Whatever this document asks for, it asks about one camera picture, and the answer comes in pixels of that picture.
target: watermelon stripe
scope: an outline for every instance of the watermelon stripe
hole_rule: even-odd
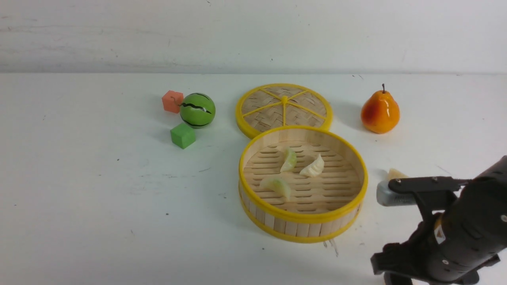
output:
[[[196,125],[196,124],[189,123],[189,122],[187,122],[187,121],[185,121],[185,120],[183,120],[183,121],[184,121],[185,123],[187,123],[188,125],[190,125],[190,126],[194,126],[194,127],[204,127],[204,126],[209,125],[209,123],[204,124],[204,125]]]
[[[208,114],[211,114],[211,112],[210,112],[210,111],[208,111],[208,110],[206,110],[205,108],[203,108],[203,107],[201,107],[201,106],[195,106],[195,105],[194,105],[194,104],[192,104],[192,103],[182,103],[182,106],[183,106],[183,107],[192,107],[192,108],[194,108],[194,109],[199,109],[199,110],[204,111],[204,112],[206,112],[206,113],[208,113]]]
[[[201,95],[201,96],[203,96],[204,98],[206,98],[206,99],[210,100],[210,99],[209,99],[209,97],[208,97],[208,96],[206,96],[205,94],[202,94],[202,93],[194,93],[194,94]]]

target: bamboo steamer lid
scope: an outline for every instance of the bamboo steamer lid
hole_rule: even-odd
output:
[[[329,130],[333,111],[317,92],[294,84],[268,84],[246,92],[236,105],[236,122],[249,138],[281,126]]]

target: white wall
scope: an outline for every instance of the white wall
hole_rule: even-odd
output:
[[[0,72],[507,73],[505,0],[2,0]]]

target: bamboo steamer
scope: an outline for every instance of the bamboo steamer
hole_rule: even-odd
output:
[[[317,92],[276,83],[253,88],[236,105],[236,122],[249,138],[282,126],[310,126],[329,130],[333,111]]]
[[[283,151],[297,153],[292,171],[279,174]],[[317,177],[299,175],[318,154],[324,171]],[[260,189],[260,181],[281,175],[291,186],[287,202]],[[248,217],[267,233],[293,242],[326,241],[347,230],[361,210],[368,185],[365,163],[341,137],[309,126],[285,126],[255,137],[239,161],[239,194]]]

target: label sticker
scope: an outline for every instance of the label sticker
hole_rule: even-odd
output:
[[[438,218],[438,220],[435,222],[435,239],[437,240],[438,244],[441,244],[445,241],[445,234],[444,230],[442,229],[442,216]]]

